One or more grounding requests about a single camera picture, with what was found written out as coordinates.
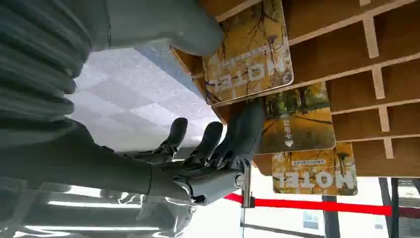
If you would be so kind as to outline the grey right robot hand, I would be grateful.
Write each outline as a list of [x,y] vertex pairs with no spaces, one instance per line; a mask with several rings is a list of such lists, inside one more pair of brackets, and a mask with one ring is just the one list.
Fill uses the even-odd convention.
[[196,0],[3,0],[0,3],[0,173],[205,204],[235,190],[259,147],[265,112],[248,103],[226,138],[208,136],[185,162],[152,165],[97,145],[68,118],[89,55],[163,41],[196,56],[223,31]]

